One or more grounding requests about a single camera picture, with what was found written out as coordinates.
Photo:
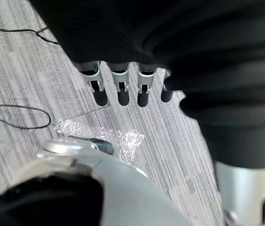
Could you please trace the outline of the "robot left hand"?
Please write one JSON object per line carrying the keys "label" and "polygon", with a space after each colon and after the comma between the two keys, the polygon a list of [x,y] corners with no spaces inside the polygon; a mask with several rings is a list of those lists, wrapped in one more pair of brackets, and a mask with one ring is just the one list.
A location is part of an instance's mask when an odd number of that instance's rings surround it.
{"label": "robot left hand", "polygon": [[75,65],[170,71],[198,122],[225,223],[265,226],[265,0],[33,0]]}

